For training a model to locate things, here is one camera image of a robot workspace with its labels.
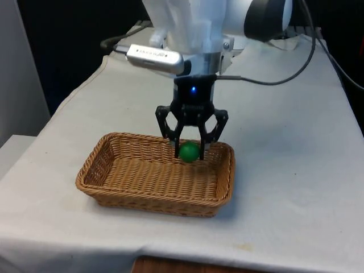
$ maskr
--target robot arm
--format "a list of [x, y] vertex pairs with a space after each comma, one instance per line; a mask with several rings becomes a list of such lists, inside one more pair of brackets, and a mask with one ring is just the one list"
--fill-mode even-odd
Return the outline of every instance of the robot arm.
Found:
[[[218, 141], [228, 121], [225, 110], [213, 105], [216, 73], [241, 35], [262, 42], [281, 34], [289, 24], [292, 0], [143, 0], [155, 27], [150, 47], [132, 45], [126, 56], [132, 65], [176, 75], [173, 101], [159, 106], [156, 117], [162, 136], [175, 144], [184, 126], [197, 127], [201, 136], [200, 159], [210, 143]], [[168, 113], [177, 119], [172, 130]], [[211, 132], [205, 123], [215, 115]]]

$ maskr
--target white cloth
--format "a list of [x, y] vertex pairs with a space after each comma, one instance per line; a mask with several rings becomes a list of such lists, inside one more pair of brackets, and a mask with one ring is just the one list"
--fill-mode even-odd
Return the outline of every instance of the white cloth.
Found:
[[[249, 43], [226, 74], [280, 80], [305, 62]], [[173, 83], [125, 60], [101, 68], [53, 116], [0, 181], [0, 272], [122, 272], [139, 255], [279, 272], [363, 272], [364, 143], [324, 52], [294, 81], [220, 81], [229, 112], [221, 140], [235, 149], [232, 201], [199, 219], [102, 208], [75, 187], [112, 131], [160, 135], [154, 116]], [[184, 137], [197, 137], [185, 130]]]

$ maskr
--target cable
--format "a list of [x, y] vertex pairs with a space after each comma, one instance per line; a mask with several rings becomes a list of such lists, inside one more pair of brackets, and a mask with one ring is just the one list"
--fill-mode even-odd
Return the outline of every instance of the cable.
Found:
[[121, 36], [116, 36], [116, 37], [111, 37], [111, 38], [107, 38], [106, 40], [101, 41], [100, 43], [100, 47], [103, 50], [106, 51], [110, 51], [113, 50], [115, 51], [115, 49], [113, 48], [114, 45], [116, 45], [121, 39], [125, 39], [128, 38], [130, 36], [133, 36], [134, 34], [137, 34], [139, 31], [142, 31], [144, 29], [146, 29], [147, 27], [149, 27], [151, 25], [151, 22], [145, 24], [144, 26], [140, 26], [139, 28], [137, 28], [136, 30], [130, 31], [127, 34], [121, 35]]
[[[307, 6], [307, 3], [305, 0], [299, 0], [300, 4], [301, 4], [301, 8], [302, 8], [302, 12], [304, 13], [307, 23], [310, 26], [311, 29], [311, 33], [315, 34], [315, 26], [313, 24], [313, 20], [312, 20], [312, 16], [311, 13], [309, 11], [309, 8]], [[286, 82], [289, 82], [291, 80], [293, 80], [294, 78], [296, 78], [299, 74], [301, 74], [303, 72], [303, 70], [306, 69], [306, 67], [309, 65], [309, 63], [312, 60], [313, 54], [315, 52], [316, 49], [316, 35], [313, 35], [312, 37], [312, 47], [311, 47], [311, 51], [308, 55], [307, 61], [304, 63], [304, 65], [291, 77], [286, 78], [285, 80], [281, 80], [281, 81], [276, 81], [276, 82], [264, 82], [264, 81], [257, 81], [257, 80], [253, 80], [250, 78], [245, 78], [245, 77], [241, 77], [241, 76], [217, 76], [218, 80], [238, 80], [238, 81], [247, 81], [247, 82], [252, 82], [253, 84], [260, 84], [260, 85], [269, 85], [269, 86], [273, 86], [273, 85], [280, 85], [280, 84], [284, 84]]]
[[323, 44], [323, 42], [320, 39], [317, 39], [318, 42], [320, 43], [320, 45], [322, 46], [323, 50], [325, 51], [326, 55], [329, 57], [331, 63], [333, 64], [333, 66], [337, 67], [341, 73], [353, 84], [355, 85], [358, 89], [364, 91], [364, 87], [360, 86], [359, 84], [357, 84], [352, 78], [350, 78], [350, 76], [344, 71], [344, 69], [339, 65], [339, 63], [337, 62], [337, 60], [335, 60], [335, 58], [330, 54], [329, 50], [326, 48], [326, 46]]

